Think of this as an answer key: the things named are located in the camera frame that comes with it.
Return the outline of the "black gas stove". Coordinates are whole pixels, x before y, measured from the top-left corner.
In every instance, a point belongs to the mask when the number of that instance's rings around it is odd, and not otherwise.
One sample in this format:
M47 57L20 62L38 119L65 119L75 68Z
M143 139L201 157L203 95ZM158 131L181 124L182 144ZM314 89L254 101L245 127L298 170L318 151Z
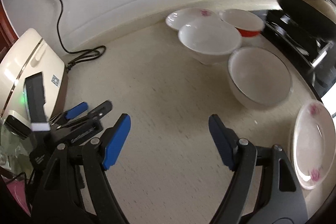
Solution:
M297 69L318 100L335 85L335 40L310 36L282 10L255 10L261 34Z

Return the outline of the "white footed bowl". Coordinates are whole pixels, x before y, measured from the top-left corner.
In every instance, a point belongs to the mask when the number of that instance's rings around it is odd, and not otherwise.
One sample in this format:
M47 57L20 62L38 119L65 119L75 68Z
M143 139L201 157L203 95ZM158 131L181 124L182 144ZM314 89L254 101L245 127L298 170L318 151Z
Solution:
M198 18L178 32L190 55L204 65L223 63L242 45L238 30L217 18Z

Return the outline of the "cream kitchen appliance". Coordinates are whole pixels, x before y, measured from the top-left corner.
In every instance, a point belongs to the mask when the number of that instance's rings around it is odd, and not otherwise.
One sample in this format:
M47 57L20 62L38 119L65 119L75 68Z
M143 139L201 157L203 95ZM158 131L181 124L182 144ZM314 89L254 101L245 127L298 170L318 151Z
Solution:
M25 78L40 72L45 89L45 114L50 119L64 111L66 65L38 32L29 28L1 61L1 124L22 139L30 134Z

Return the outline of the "large floral white plate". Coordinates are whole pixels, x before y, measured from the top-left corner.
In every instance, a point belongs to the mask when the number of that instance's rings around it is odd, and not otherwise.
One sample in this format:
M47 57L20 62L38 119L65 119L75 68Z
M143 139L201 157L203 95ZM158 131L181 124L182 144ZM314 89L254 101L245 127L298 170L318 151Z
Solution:
M322 184L335 158L333 118L318 100L307 101L299 110L290 141L290 156L302 188Z

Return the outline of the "black wok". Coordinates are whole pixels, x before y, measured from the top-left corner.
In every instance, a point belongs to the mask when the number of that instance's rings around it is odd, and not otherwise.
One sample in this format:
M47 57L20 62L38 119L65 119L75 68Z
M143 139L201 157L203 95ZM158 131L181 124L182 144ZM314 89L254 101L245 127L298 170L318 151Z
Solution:
M282 10L311 35L335 39L335 4L330 0L276 0Z

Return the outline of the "red and white bowl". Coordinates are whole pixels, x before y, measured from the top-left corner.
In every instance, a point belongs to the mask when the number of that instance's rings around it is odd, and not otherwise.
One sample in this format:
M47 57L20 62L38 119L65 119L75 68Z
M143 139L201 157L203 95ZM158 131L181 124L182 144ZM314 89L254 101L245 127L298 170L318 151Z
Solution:
M264 21L257 15L240 9L227 9L219 12L222 21L234 26L244 38L258 36L265 27Z

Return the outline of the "white bowl with green rim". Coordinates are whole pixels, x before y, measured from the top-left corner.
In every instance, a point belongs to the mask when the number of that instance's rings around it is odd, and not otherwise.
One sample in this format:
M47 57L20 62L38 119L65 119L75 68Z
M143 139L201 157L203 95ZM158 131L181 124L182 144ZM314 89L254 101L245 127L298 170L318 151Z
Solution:
M293 80L288 67L274 53L259 47L236 50L227 63L228 82L246 108L269 110L284 103Z

